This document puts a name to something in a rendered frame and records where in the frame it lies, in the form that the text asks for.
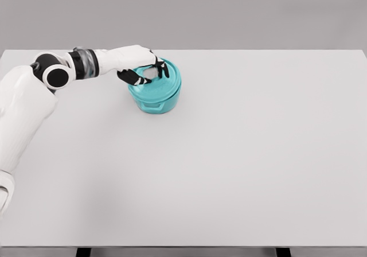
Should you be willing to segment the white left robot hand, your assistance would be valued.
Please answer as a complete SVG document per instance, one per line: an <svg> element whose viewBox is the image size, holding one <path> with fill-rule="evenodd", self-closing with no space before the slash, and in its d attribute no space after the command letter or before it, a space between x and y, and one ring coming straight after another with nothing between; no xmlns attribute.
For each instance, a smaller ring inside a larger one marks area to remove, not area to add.
<svg viewBox="0 0 367 257"><path fill-rule="evenodd" d="M162 78L163 74L167 78L170 77L166 62L156 56L149 48L140 45L124 46L113 49L114 69L117 70L117 76L129 85L142 85L151 83L152 80L137 74L134 69L141 67L156 68L158 77Z"/></svg>

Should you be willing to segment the teal pot lid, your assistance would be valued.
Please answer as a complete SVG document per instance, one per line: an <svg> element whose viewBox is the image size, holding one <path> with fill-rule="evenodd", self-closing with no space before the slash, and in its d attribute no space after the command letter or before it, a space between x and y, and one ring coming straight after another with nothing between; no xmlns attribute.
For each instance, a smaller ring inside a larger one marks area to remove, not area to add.
<svg viewBox="0 0 367 257"><path fill-rule="evenodd" d="M162 58L169 71L169 78L162 74L162 78L156 77L149 84L128 85L128 90L135 100L156 103L173 96L181 85L179 69L171 61Z"/></svg>

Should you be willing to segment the teal pot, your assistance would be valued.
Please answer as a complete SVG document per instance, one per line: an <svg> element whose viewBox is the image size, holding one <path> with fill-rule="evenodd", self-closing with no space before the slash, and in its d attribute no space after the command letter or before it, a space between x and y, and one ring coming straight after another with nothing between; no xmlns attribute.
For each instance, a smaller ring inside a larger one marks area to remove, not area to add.
<svg viewBox="0 0 367 257"><path fill-rule="evenodd" d="M177 91L175 92L173 96L169 97L168 99L164 101L156 102L156 103L141 102L141 101L135 100L133 97L132 98L135 104L143 112L146 112L149 114L164 114L166 112L169 112L170 110L172 110L175 107L179 99L180 90L181 90L181 85L178 87Z"/></svg>

